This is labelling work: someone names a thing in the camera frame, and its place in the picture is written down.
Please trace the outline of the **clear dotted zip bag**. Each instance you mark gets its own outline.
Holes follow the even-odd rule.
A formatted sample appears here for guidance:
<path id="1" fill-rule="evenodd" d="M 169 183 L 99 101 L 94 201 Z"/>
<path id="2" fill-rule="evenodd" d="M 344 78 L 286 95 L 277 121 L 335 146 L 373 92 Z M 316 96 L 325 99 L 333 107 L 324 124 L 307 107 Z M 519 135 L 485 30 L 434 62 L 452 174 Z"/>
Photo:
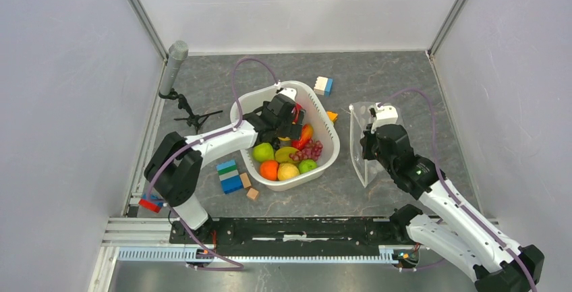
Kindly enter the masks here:
<path id="1" fill-rule="evenodd" d="M 386 124 L 403 125 L 401 111 L 393 105 L 384 104 L 379 107 L 378 103 L 374 102 L 350 104 L 349 111 L 351 161 L 360 182 L 367 187 L 384 169 L 378 162 L 364 158 L 364 146 L 361 141 L 366 133 L 375 127 Z"/>

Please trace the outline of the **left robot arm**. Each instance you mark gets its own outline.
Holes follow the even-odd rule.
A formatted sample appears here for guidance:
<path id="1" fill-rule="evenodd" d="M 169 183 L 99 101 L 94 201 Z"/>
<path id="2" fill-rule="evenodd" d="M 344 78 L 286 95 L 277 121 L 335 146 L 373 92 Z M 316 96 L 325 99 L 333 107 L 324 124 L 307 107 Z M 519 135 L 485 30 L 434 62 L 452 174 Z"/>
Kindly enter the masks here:
<path id="1" fill-rule="evenodd" d="M 151 157 L 144 178 L 180 217 L 188 237 L 204 243 L 212 234 L 212 225 L 195 195 L 202 167 L 261 143 L 300 138 L 305 114 L 292 98 L 280 93 L 252 112 L 240 113 L 228 126 L 188 138 L 171 132 Z"/>

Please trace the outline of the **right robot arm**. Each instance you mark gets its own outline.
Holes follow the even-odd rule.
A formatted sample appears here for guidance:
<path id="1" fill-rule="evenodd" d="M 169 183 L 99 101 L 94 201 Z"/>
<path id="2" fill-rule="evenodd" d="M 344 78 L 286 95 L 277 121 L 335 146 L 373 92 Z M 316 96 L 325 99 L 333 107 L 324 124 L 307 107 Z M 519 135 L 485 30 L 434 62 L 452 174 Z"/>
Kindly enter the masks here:
<path id="1" fill-rule="evenodd" d="M 402 125 L 368 125 L 360 144 L 364 159 L 378 161 L 400 190 L 448 225 L 441 228 L 407 204 L 390 217 L 394 241 L 429 247 L 465 273 L 478 291 L 537 291 L 544 254 L 534 245 L 521 246 L 480 214 L 436 163 L 414 152 Z"/>

